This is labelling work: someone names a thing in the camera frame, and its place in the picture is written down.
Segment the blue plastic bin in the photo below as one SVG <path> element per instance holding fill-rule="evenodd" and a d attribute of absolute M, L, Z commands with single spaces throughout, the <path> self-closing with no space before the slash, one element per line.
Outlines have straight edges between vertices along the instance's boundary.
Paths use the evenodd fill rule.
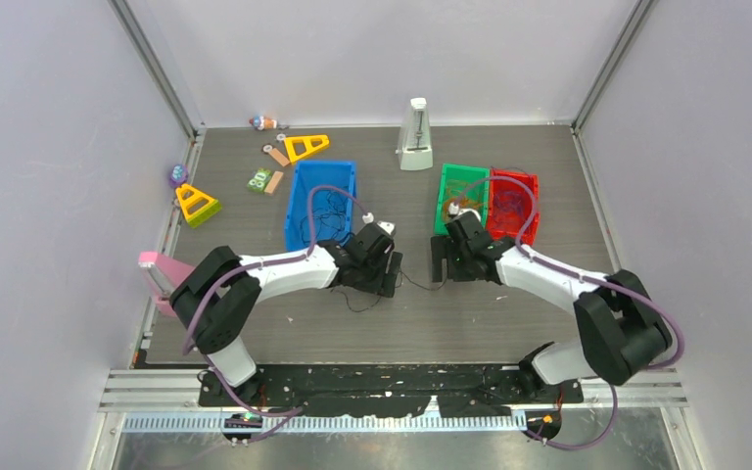
<path fill-rule="evenodd" d="M 305 249 L 309 245 L 308 222 L 312 219 L 318 241 L 345 241 L 352 231 L 353 202 L 344 195 L 322 189 L 312 197 L 310 191 L 330 185 L 356 195 L 356 163 L 352 161 L 301 161 L 295 166 L 285 222 L 284 243 L 287 251 Z"/>

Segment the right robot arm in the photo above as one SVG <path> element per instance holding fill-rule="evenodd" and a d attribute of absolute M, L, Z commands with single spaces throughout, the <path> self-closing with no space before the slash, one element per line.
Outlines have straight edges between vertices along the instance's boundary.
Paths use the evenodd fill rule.
<path fill-rule="evenodd" d="M 674 332 L 632 272 L 578 269 L 548 258 L 516 238 L 494 238 L 466 211 L 431 239 L 432 280 L 486 281 L 519 289 L 570 313 L 577 339 L 549 343 L 519 363 L 523 395 L 545 401 L 559 384 L 597 377 L 628 382 L 674 343 Z"/>

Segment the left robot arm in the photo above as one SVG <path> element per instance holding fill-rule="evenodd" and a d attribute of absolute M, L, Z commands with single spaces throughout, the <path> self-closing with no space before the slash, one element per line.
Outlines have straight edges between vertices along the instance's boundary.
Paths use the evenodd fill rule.
<path fill-rule="evenodd" d="M 168 301 L 190 336 L 187 344 L 223 377 L 223 392 L 248 405 L 259 397 L 261 380 L 240 334 L 255 305 L 338 286 L 392 297 L 402 259 L 395 232 L 391 222 L 370 222 L 345 242 L 323 240 L 311 249 L 265 257 L 240 257 L 228 246 L 217 247 Z"/>

